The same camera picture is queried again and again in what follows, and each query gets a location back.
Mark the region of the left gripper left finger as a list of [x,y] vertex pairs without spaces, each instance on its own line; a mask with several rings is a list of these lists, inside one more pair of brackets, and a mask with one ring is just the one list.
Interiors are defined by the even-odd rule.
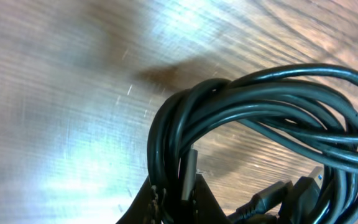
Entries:
[[157,182],[148,176],[134,201],[117,221],[117,224],[166,223],[163,207],[165,196],[165,182]]

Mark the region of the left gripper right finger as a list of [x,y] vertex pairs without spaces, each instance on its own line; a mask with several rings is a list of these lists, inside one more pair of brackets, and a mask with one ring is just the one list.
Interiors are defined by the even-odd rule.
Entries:
[[230,224],[204,177],[196,174],[193,194],[193,223],[195,224]]

